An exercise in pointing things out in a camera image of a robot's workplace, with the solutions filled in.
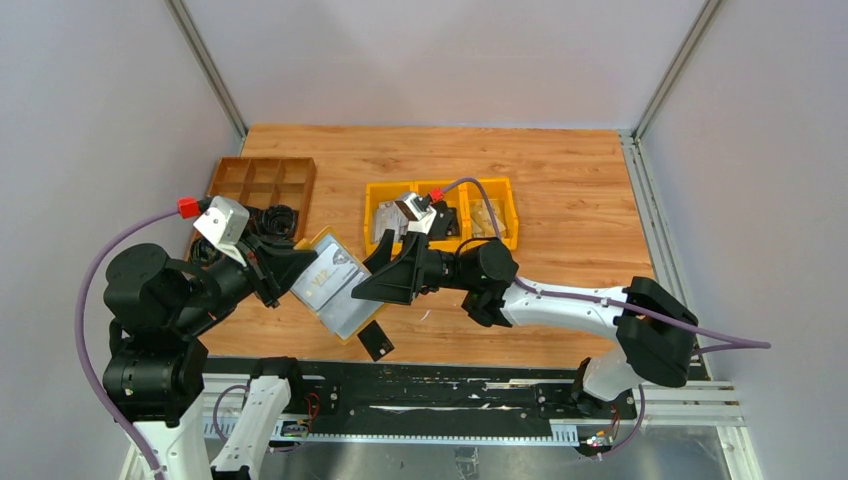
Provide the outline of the yellow leather card holder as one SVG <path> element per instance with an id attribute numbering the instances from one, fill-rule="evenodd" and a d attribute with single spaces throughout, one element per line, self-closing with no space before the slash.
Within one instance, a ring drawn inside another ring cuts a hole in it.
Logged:
<path id="1" fill-rule="evenodd" d="M 316 259 L 297 278 L 290 293 L 341 343 L 351 341 L 386 308 L 383 302 L 352 296 L 353 288 L 367 280 L 370 272 L 333 228 L 324 228 L 295 248 L 314 252 Z"/>

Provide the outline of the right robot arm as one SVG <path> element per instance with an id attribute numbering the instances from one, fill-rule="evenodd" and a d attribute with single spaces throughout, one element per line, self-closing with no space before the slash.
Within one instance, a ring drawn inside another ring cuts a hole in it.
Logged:
<path id="1" fill-rule="evenodd" d="M 613 342 L 606 354 L 581 363 L 578 400 L 610 402 L 645 382 L 688 382 L 698 319 L 651 278 L 596 289 L 539 283 L 519 276 L 511 250 L 495 237 L 443 251 L 431 248 L 426 235 L 409 233 L 398 254 L 392 238 L 385 234 L 366 259 L 369 274 L 353 288 L 354 298 L 409 305 L 421 295 L 459 290 L 462 309 L 481 326 L 557 327 Z"/>

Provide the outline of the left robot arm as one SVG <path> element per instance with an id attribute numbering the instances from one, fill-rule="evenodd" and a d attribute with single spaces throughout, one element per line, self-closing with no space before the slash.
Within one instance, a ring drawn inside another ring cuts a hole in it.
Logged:
<path id="1" fill-rule="evenodd" d="M 215 458 L 203 437 L 203 392 L 209 331 L 250 296 L 275 308 L 316 253 L 288 241 L 248 236 L 243 261 L 222 258 L 201 268 L 144 243 L 118 254 L 106 271 L 104 302 L 112 312 L 106 395 L 168 479 L 255 479 L 279 416 L 303 405 L 302 370 L 292 357 L 259 359 L 235 429 Z"/>

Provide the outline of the grey credit card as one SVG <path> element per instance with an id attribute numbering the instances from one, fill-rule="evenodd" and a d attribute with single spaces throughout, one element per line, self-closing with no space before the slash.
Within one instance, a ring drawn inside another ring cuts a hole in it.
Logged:
<path id="1" fill-rule="evenodd" d="M 387 334 L 376 320 L 372 320 L 358 333 L 357 338 L 372 361 L 378 362 L 395 350 Z"/>

